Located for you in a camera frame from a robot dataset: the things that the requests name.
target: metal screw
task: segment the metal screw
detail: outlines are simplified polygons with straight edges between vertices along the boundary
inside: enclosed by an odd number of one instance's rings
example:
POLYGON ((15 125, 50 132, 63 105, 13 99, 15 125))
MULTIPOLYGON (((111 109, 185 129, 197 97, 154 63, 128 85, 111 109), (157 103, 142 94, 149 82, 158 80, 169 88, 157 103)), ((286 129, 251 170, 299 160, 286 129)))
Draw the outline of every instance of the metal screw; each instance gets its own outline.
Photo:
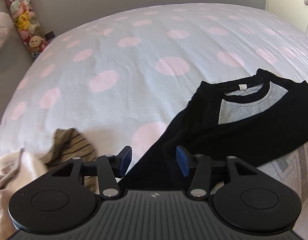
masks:
POLYGON ((105 157, 107 157, 110 163, 113 163, 115 161, 115 155, 113 154, 105 154, 105 157))
POLYGON ((106 197, 115 197, 118 194, 118 190, 114 188, 107 188, 103 190, 103 195, 106 197))
POLYGON ((199 159, 201 157, 203 157, 204 155, 203 154, 194 154, 194 161, 196 161, 197 163, 199 162, 199 159))
POLYGON ((206 191, 201 188, 192 189, 191 195, 194 197, 203 197, 206 195, 206 191))

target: bedsheet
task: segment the bedsheet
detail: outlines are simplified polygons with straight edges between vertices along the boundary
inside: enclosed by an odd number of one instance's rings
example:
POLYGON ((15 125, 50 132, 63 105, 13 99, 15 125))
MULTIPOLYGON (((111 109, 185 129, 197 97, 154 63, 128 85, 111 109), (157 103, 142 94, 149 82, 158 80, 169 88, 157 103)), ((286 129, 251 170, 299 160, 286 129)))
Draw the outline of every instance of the bedsheet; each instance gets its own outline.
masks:
POLYGON ((202 80, 239 79, 258 68, 308 82, 308 37, 272 13, 229 4, 104 17, 58 36, 33 63, 1 121, 0 156, 24 147, 44 160, 53 132, 75 127, 98 155, 132 146, 132 167, 202 80))

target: black t-shirt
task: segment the black t-shirt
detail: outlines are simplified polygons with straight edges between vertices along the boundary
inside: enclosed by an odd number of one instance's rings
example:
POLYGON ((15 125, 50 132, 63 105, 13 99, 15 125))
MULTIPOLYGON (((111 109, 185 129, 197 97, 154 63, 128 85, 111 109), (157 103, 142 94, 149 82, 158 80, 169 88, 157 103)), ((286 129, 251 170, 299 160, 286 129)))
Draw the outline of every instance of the black t-shirt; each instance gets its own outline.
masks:
MULTIPOLYGON (((244 116, 242 111, 244 107, 236 114, 244 116)), ((187 107, 121 179, 119 186, 122 190, 187 190, 191 179, 183 177, 177 164, 178 145, 183 145, 191 154, 209 155, 213 160, 234 155, 257 167, 295 150, 306 141, 308 84, 305 81, 296 83, 262 69, 252 77, 239 80, 219 84, 203 81, 187 107), (240 90, 240 84, 244 84, 245 89, 263 85, 257 92, 244 96, 229 94, 240 90), (220 123, 225 103, 234 107, 259 104, 273 86, 285 91, 276 103, 247 118, 220 123)))

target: pikachu plush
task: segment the pikachu plush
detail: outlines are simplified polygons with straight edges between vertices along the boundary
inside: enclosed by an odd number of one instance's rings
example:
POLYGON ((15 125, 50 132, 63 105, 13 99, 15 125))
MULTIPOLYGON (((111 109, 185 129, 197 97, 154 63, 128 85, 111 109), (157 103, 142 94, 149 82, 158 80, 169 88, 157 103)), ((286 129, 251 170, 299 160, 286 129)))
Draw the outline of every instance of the pikachu plush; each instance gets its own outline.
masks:
POLYGON ((28 13, 29 13, 29 11, 26 11, 21 16, 19 16, 19 18, 17 19, 16 25, 17 25, 18 29, 21 30, 21 31, 27 30, 31 25, 28 13))

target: white door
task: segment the white door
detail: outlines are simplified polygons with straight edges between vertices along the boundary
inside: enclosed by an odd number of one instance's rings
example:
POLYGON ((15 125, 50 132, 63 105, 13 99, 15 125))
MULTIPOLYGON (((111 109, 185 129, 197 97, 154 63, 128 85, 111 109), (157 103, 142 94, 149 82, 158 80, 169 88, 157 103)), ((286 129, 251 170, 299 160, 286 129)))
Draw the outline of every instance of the white door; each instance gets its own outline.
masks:
POLYGON ((308 5, 303 0, 267 0, 267 10, 304 33, 308 26, 308 5))

